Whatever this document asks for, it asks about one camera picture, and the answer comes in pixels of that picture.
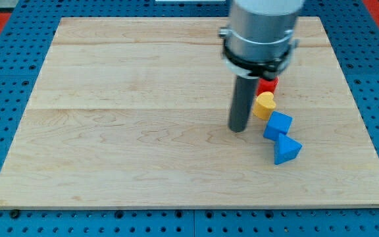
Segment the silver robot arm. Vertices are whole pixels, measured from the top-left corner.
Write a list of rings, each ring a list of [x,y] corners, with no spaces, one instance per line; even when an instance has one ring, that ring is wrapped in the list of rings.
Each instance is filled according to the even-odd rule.
[[[290,64],[304,0],[233,0],[223,40],[225,65],[240,78],[273,80]]]

